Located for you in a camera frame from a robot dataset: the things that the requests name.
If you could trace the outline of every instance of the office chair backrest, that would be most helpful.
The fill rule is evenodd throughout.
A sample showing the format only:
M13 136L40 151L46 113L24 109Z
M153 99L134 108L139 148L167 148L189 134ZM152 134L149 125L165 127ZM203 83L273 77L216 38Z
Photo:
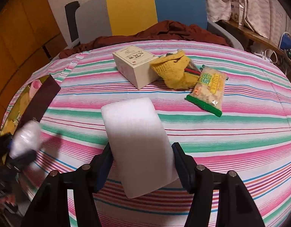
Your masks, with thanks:
M207 29L205 0L90 0L76 10L81 43L99 36L134 35L157 22L174 20Z
M65 11L66 11L66 17L67 17L67 23L69 27L69 33L71 37L71 41L75 41L78 36L77 31L77 24L75 19L75 12L80 7L78 1L70 2L67 5L65 5Z

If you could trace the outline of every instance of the white foam block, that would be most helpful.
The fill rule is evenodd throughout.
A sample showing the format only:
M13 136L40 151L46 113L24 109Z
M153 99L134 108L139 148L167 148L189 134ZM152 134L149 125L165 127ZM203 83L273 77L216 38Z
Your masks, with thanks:
M108 104L101 114L128 198L145 195L178 178L172 147L149 98Z

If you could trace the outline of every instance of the green stripe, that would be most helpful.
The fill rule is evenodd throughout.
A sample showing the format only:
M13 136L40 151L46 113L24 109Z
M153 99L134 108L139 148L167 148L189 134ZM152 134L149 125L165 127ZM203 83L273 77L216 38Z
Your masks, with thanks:
M70 217L71 226L78 227L77 221L75 219L73 219L71 216L69 216L69 217Z
M291 123L291 117L256 117L256 116L231 116L222 115L182 115L182 114L158 114L164 123Z
M96 61L96 62L91 62L91 63L86 63L86 64L80 64L77 65L75 68L85 68L85 67L91 67L99 64L110 64L110 63L115 63L114 60L102 60L102 61Z
M64 79L64 77L61 77L61 76L55 78L55 80L59 80L59 81L62 81L63 79Z
M264 223L266 224L266 223L270 222L273 218L280 215L285 209L287 209L288 205L290 205L290 204L291 204L291 197L281 207L279 207L277 210L275 210L270 215L265 217L263 219Z
M105 68L105 69L94 69L92 71L81 71L81 72L71 72L69 76L80 76L80 75L86 75L86 74L92 74L92 73L100 73L100 72L113 72L113 71L118 71L116 67L111 67L111 68Z
M102 120L101 112L79 111L79 110L64 110L64 109L50 109L48 108L46 114L65 115L78 118L91 118ZM256 117L256 116L232 116L222 115L217 117L212 114L206 115L183 115L183 114L158 114L163 123L279 123L291 124L291 117Z
M282 217L282 219L280 219L280 221L278 221L277 225L275 225L274 227L279 227L280 225L282 225L283 221L286 220L286 218L289 214L290 213L285 214L285 216Z
M266 70L264 70L264 69L262 69L262 71L266 74L266 77L268 78L268 80L270 81L270 82L273 82L272 81L272 79L270 78L270 76L269 76L269 72L267 72ZM291 89L291 83L290 83L290 81L288 80L288 79L285 79L285 82L287 82L287 85L286 86L284 86L283 84L281 84L281 83L276 83L276 85L281 85L281 86L284 86L284 87L288 87L289 89Z
M57 72L49 72L49 74L51 74L52 76L56 75L56 74L60 74L63 70L61 71L57 71Z
M252 73L252 72L248 72L246 71L246 68L250 69L250 70L254 70L254 71L266 71L258 66L251 66L251 65L248 65L248 64L245 64L245 63L242 63L242 62L237 62L237 61L232 61L232 60L226 60L226 59L218 59L218 58L211 58L211 57L201 57L201 56L189 56L191 59L194 59L194 60L198 60L198 61L210 61L210 62L217 62L217 63L220 63L220 65L214 67L216 69L227 69L227 71L229 72L240 72L242 73L243 75L245 73L247 73L248 75L253 75L255 76L254 74L255 73ZM241 67L243 68L243 70L239 71L238 69L234 69L234 68L231 68L231 67L223 67L222 64L223 63L227 63L229 65L236 65L238 67ZM272 75L273 77L275 78L278 78L278 79L281 79L282 81L287 81L286 78L280 76L280 75L277 75L273 72L268 72L268 75Z
M28 185L31 191L33 191L34 194L37 192L37 188L31 183L31 181L27 178L25 174L20 174L20 178L25 181L25 183Z
M230 150L239 150L239 149L248 149L248 148L259 148L259 147L281 144L284 142L291 142L291 135L273 137L273 138L252 139L252 140L247 140L247 141L234 140L234 141L222 141L222 142L216 141L216 142L199 142L199 143L180 142L180 145L184 152L196 153L196 152L218 152L218 151L230 151Z
M72 139L76 139L79 141L84 141L84 142L89 142L93 144L98 144L98 145L106 145L108 143L108 138L100 135L93 135L93 134L88 134L88 133L82 133L82 132L76 132L76 131L70 131L70 130L65 130L62 128L56 128L48 125L41 124L42 129L52 132L54 134L66 136Z
M64 115L64 116L71 116L71 117L77 117L77 118L90 118L90 119L102 120L101 112L48 108L46 110L46 114L55 114L55 115Z

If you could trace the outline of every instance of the plastic-wrapped object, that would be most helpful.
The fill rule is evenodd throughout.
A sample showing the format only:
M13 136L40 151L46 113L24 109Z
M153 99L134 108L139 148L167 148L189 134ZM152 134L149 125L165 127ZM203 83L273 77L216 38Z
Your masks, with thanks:
M224 72L203 66L199 81L186 100L220 117L226 79Z
M30 149L38 151L41 147L40 132L39 122L34 120L27 122L13 137L10 157L14 159Z

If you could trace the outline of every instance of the blue object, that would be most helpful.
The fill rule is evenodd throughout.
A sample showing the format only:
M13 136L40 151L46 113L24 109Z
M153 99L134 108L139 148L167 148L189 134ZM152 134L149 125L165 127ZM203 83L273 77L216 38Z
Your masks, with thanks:
M7 148L8 148L9 150L11 150L12 144L13 144L13 140L11 140L11 141L9 142L8 146L7 146Z
M279 49L289 50L291 49L291 35L288 32L284 32L279 42Z
M155 0L158 22L178 21L187 26L208 28L205 0Z

